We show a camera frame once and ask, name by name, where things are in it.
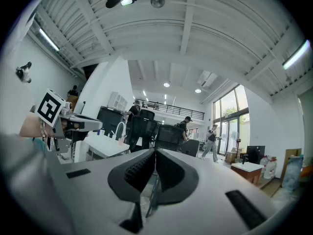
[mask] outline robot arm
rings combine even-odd
[[[89,131],[102,128],[102,122],[80,114],[74,114],[71,110],[71,103],[65,102],[53,90],[48,89],[41,103],[37,106],[35,113],[54,132],[54,143],[58,153],[66,153],[68,148],[77,141],[85,139]],[[67,139],[66,132],[72,131],[72,140]]]

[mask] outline computer monitor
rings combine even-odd
[[[248,162],[259,164],[264,156],[265,146],[247,146],[246,153],[248,155]]]

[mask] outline person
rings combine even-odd
[[[138,115],[141,110],[139,100],[135,100],[133,104],[134,105],[127,112],[126,136],[128,136],[129,130],[131,129],[132,117]]]
[[[201,159],[205,159],[205,156],[207,153],[211,150],[213,150],[213,161],[217,163],[218,158],[217,158],[217,149],[216,149],[216,129],[217,129],[217,124],[214,124],[212,127],[212,130],[209,130],[209,137],[207,141],[207,147],[205,151],[201,155]]]
[[[155,110],[159,110],[159,104],[156,102]]]
[[[180,124],[178,125],[179,128],[184,130],[183,133],[182,133],[182,137],[180,139],[180,142],[179,142],[179,146],[181,144],[183,144],[184,142],[187,142],[186,133],[187,133],[187,124],[189,122],[192,122],[191,117],[185,117],[185,119],[182,122],[180,122]]]
[[[71,96],[78,96],[78,92],[76,91],[76,89],[77,89],[77,85],[74,85],[73,89],[68,91],[67,96],[70,96],[70,95]]]

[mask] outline black chair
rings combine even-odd
[[[200,142],[198,140],[190,139],[187,142],[180,145],[181,152],[186,154],[186,155],[196,157],[197,152],[198,152],[198,148],[199,148],[199,143]]]
[[[147,118],[147,119],[150,119],[150,120],[154,120],[155,119],[155,113],[154,112],[151,112],[151,111],[148,111],[148,110],[145,110],[145,109],[142,109],[142,108],[141,108],[141,110],[139,112],[139,116]]]
[[[142,138],[141,149],[149,149],[152,136],[157,134],[157,127],[157,121],[150,120],[145,117],[143,118],[141,116],[133,116],[131,136],[128,142],[130,151],[135,151],[136,144],[140,137]]]
[[[173,125],[160,125],[156,137],[155,148],[177,151],[183,132],[183,129]]]
[[[158,128],[158,133],[155,142],[155,148],[163,148],[167,150],[177,151],[179,143],[182,137],[183,129],[175,127],[173,125],[161,124]],[[146,218],[149,216],[152,206],[156,205],[156,195],[161,191],[161,184],[159,176],[157,175],[155,184],[150,196],[150,204],[146,214]]]

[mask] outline white table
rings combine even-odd
[[[90,132],[89,136],[85,138],[84,142],[89,145],[89,149],[100,157],[108,158],[116,154],[122,153],[129,149],[129,145],[109,138],[104,135],[97,135],[97,133]]]

